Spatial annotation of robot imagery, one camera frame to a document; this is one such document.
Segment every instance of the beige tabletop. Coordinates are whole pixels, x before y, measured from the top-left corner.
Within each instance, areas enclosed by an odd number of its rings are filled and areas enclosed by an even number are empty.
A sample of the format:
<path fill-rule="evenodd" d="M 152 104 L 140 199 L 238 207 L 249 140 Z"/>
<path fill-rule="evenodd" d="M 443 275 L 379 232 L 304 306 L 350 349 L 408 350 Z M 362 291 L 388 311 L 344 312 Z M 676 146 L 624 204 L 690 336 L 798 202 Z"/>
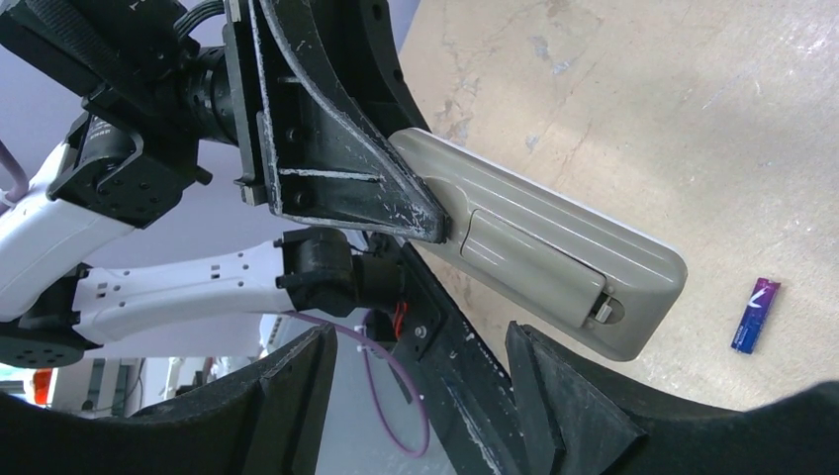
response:
<path fill-rule="evenodd" d="M 664 391 L 746 409 L 839 379 L 839 4 L 422 0 L 402 50 L 435 133 L 668 242 L 688 285 L 611 363 L 429 263 L 501 359 L 510 321 Z M 729 345 L 782 282 L 754 354 Z"/>

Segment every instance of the blue and purple battery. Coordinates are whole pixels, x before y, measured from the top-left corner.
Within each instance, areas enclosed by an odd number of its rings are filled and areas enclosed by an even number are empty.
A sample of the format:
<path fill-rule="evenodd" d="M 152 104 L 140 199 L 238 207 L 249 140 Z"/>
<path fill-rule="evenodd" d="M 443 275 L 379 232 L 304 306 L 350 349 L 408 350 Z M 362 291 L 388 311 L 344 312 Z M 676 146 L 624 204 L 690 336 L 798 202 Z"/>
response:
<path fill-rule="evenodd" d="M 752 291 L 752 298 L 746 304 L 746 311 L 740 320 L 740 327 L 734 334 L 734 341 L 731 341 L 732 348 L 741 353 L 751 354 L 754 351 L 758 336 L 760 336 L 769 315 L 769 308 L 772 306 L 772 301 L 775 300 L 775 295 L 779 289 L 781 289 L 780 282 L 773 282 L 764 278 L 758 279 L 755 290 Z"/>

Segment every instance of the gray floor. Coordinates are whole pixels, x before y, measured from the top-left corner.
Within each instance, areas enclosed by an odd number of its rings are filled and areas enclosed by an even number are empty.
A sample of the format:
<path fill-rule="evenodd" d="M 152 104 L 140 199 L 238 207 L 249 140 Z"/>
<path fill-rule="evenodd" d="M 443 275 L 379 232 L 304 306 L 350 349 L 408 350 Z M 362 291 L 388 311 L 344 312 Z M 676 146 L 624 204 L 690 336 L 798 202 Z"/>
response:
<path fill-rule="evenodd" d="M 611 366 L 743 409 L 839 378 L 837 15 L 812 0 L 424 0 L 402 62 L 438 134 L 682 252 L 683 296 Z M 433 267 L 495 352 L 510 320 L 539 324 Z M 756 353 L 737 354 L 760 276 L 782 293 Z"/>

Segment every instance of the table surface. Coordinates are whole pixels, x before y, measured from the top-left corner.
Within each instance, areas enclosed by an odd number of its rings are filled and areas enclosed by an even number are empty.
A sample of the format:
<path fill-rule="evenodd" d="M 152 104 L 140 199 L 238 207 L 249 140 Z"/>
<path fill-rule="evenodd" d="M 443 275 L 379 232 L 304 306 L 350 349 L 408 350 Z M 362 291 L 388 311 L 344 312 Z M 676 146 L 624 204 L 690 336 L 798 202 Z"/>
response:
<path fill-rule="evenodd" d="M 503 359 L 510 321 L 658 389 L 733 409 L 839 379 L 831 2 L 423 0 L 402 50 L 433 130 L 677 248 L 688 285 L 612 363 L 441 261 Z M 729 344 L 783 283 L 756 352 Z"/>

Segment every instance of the purple cable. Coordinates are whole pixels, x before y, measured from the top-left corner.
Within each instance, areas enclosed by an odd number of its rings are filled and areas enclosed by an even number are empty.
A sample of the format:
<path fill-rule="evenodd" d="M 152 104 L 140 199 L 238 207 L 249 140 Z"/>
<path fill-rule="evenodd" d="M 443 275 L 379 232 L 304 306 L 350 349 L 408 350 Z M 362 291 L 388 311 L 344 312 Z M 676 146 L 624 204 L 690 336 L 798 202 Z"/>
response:
<path fill-rule="evenodd" d="M 300 312 L 286 312 L 285 315 L 289 317 L 294 317 L 295 319 L 302 320 L 304 322 L 308 322 L 313 325 L 334 325 L 335 331 L 338 333 L 345 334 L 350 338 L 358 341 L 364 346 L 368 346 L 372 348 L 374 351 L 379 353 L 380 356 L 385 358 L 385 361 L 391 365 L 391 367 L 396 371 L 396 374 L 399 375 L 402 382 L 405 384 L 405 387 L 408 388 L 408 392 L 411 394 L 411 398 L 417 403 L 417 408 L 419 410 L 419 417 L 422 419 L 422 444 L 417 450 L 411 450 L 405 447 L 399 439 L 393 434 L 393 430 L 388 425 L 387 420 L 385 420 L 385 414 L 382 411 L 382 406 L 379 404 L 379 396 L 376 394 L 376 386 L 373 384 L 373 372 L 370 370 L 370 359 L 367 356 L 367 349 L 364 349 L 362 352 L 364 354 L 364 369 L 367 372 L 367 382 L 370 385 L 370 392 L 373 395 L 373 406 L 376 407 L 376 414 L 379 416 L 379 421 L 382 423 L 382 427 L 385 428 L 385 432 L 388 434 L 388 438 L 390 438 L 403 453 L 405 453 L 408 457 L 411 458 L 420 458 L 428 451 L 428 446 L 431 441 L 431 429 L 430 429 L 430 422 L 428 421 L 428 414 L 425 411 L 425 404 L 422 402 L 422 398 L 420 397 L 420 391 L 417 390 L 417 385 L 414 383 L 414 380 L 411 379 L 411 376 L 408 375 L 408 371 L 406 371 L 405 367 L 400 364 L 399 361 L 392 355 L 387 349 L 383 348 L 382 345 L 373 341 L 372 339 L 360 334 L 358 332 L 354 332 L 346 327 L 342 327 L 340 325 L 335 325 L 332 322 L 324 319 L 319 319 L 318 317 L 312 317 L 311 315 L 301 314 Z"/>
<path fill-rule="evenodd" d="M 29 178 L 26 176 L 26 171 L 24 171 L 21 164 L 12 155 L 12 152 L 3 145 L 3 141 L 0 141 L 0 165 L 3 165 L 4 168 L 9 170 L 9 173 L 15 180 L 15 186 L 6 193 L 6 200 L 11 203 L 21 201 L 29 193 Z M 9 205 L 0 202 L 0 215 L 6 213 L 8 209 Z"/>

